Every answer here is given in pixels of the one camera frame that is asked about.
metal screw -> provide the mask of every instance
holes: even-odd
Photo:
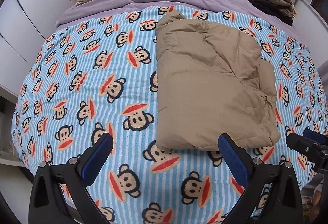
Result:
[[[44,168],[46,166],[46,162],[45,161],[41,161],[40,164],[39,164],[39,167],[40,168]]]
[[[285,162],[285,166],[286,166],[287,168],[291,168],[293,165],[292,165],[289,161],[286,161],[286,162]]]
[[[262,160],[261,160],[260,158],[256,157],[256,158],[253,159],[253,162],[254,162],[255,164],[259,165],[259,164],[262,163]]]
[[[73,157],[68,161],[71,165],[74,165],[77,162],[77,158]]]

